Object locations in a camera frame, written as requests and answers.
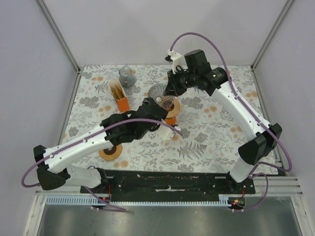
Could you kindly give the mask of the ribbed glass coffee dripper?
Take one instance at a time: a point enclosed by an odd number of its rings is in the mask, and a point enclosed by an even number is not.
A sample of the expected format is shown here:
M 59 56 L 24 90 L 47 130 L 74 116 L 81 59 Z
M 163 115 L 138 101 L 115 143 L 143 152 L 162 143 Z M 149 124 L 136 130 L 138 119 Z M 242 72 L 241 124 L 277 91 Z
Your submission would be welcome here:
M 152 98 L 160 107 L 168 109 L 174 103 L 175 97 L 164 95 L 166 84 L 155 84 L 148 91 L 148 97 Z

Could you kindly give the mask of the bamboo ring dripper stand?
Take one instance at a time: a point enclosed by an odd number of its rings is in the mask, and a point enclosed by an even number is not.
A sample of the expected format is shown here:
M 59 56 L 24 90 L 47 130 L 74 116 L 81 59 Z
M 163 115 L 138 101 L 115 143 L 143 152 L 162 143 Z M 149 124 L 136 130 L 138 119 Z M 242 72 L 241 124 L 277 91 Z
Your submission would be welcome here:
M 180 112 L 180 109 L 180 102 L 178 101 L 178 99 L 175 99 L 173 104 L 168 108 L 168 115 L 166 119 L 174 118 Z

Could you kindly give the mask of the orange coffee filter box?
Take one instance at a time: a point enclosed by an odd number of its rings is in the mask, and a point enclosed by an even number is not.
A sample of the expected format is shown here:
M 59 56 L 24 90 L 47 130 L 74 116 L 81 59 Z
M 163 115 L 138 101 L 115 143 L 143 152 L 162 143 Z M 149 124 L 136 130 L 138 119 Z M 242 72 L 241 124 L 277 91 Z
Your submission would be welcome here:
M 127 95 L 118 79 L 108 82 L 109 92 L 112 94 L 117 107 L 121 113 L 129 111 Z

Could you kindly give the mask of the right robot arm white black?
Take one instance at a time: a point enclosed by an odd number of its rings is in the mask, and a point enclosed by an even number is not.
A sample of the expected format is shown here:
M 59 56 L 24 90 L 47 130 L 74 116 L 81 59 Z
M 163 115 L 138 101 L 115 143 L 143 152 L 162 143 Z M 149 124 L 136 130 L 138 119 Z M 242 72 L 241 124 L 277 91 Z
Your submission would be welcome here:
M 167 73 L 165 95 L 178 97 L 188 88 L 205 91 L 229 112 L 243 130 L 248 141 L 239 147 L 240 157 L 229 172 L 231 178 L 225 181 L 228 192 L 238 193 L 260 159 L 276 147 L 276 140 L 282 133 L 281 126 L 277 123 L 272 125 L 261 117 L 235 90 L 225 69 L 211 68 L 203 50 L 194 50 L 184 56 L 168 50 L 165 60 L 172 64 Z

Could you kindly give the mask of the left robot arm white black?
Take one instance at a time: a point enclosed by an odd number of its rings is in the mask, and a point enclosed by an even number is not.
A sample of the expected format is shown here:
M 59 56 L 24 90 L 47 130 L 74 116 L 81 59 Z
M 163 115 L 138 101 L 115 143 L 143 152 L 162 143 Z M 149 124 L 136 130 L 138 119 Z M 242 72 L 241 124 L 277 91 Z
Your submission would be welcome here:
M 134 110 L 112 114 L 84 135 L 60 146 L 33 149 L 37 166 L 37 178 L 43 190 L 62 186 L 85 186 L 103 193 L 108 189 L 108 180 L 102 168 L 85 169 L 73 164 L 78 160 L 104 149 L 141 139 L 147 132 L 159 128 L 168 111 L 153 99 L 145 98 Z

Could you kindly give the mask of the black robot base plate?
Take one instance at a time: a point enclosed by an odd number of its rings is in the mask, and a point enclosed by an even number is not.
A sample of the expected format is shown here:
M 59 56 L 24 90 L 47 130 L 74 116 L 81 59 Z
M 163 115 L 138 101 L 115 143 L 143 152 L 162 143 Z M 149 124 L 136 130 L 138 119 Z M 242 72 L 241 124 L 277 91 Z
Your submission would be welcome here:
M 253 180 L 236 183 L 229 174 L 106 170 L 107 179 L 92 189 L 123 200 L 210 200 L 220 194 L 255 194 Z

